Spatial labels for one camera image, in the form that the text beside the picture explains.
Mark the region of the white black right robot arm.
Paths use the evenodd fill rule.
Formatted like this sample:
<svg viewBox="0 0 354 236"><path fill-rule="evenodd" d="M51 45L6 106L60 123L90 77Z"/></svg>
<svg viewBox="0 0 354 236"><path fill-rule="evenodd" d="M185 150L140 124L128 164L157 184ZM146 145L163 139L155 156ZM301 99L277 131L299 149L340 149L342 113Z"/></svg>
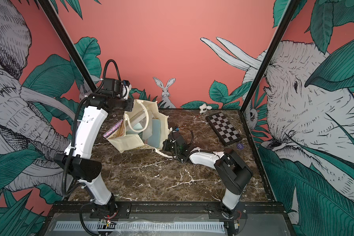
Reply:
<svg viewBox="0 0 354 236"><path fill-rule="evenodd" d="M162 150L170 152L172 158L181 163L190 161L216 170L226 188L219 211L227 218L241 212L240 198L253 172L233 149L220 152L205 150L187 143L178 131L172 131L163 142Z"/></svg>

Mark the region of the cream floral canvas tote bag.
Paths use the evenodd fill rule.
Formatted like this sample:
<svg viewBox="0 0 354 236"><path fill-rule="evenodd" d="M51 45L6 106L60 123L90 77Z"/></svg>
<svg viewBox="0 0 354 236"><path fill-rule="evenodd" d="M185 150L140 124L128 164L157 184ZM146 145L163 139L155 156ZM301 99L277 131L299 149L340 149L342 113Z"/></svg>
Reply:
<svg viewBox="0 0 354 236"><path fill-rule="evenodd" d="M125 112L116 130L106 132L104 137L120 152L131 149L153 149L163 157L173 157L161 152L163 142L168 139L170 128L168 116L159 112L156 102L134 100L131 112Z"/></svg>

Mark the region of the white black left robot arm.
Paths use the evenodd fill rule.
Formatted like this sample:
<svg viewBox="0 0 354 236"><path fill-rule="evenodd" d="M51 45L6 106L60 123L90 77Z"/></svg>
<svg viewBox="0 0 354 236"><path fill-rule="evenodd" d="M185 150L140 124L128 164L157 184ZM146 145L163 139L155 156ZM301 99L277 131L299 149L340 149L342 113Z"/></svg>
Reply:
<svg viewBox="0 0 354 236"><path fill-rule="evenodd" d="M74 117L70 145L54 160L63 169L62 196L68 197L78 187L92 197L94 210L103 217L117 213L114 195L104 183L102 164L91 159L91 152L103 122L108 116L105 108L131 112L132 98L110 97L92 93L81 100Z"/></svg>

